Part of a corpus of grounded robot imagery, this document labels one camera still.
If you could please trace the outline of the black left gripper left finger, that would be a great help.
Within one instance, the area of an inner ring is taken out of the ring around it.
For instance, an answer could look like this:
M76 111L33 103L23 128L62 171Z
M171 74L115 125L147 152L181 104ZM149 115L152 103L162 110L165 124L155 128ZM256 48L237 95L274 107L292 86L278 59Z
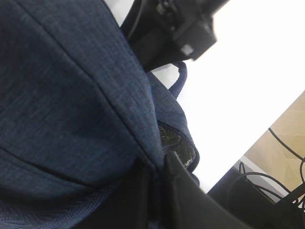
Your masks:
M154 214L154 201L150 169L145 164L135 164L118 188L78 228L147 229Z

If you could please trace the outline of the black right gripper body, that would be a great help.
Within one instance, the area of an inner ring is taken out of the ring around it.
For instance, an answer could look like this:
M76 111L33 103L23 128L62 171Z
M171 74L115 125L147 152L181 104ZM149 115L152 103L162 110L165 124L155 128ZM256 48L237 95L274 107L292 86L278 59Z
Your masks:
M135 0L121 30L142 68L196 60L217 38L216 0Z

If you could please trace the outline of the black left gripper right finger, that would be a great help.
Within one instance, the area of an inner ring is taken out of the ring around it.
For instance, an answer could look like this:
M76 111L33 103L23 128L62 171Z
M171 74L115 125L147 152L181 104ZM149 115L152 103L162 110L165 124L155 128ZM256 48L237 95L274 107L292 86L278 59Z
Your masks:
M248 229L206 195L174 151L164 161L170 229Z

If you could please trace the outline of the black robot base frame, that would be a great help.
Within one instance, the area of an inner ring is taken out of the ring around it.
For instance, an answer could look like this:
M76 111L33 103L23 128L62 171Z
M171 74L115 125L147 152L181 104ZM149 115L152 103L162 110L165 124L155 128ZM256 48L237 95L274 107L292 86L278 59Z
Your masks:
M303 229L305 227L305 195L301 184L280 196L252 178L273 177L245 172L232 167L208 192L218 204L253 229Z

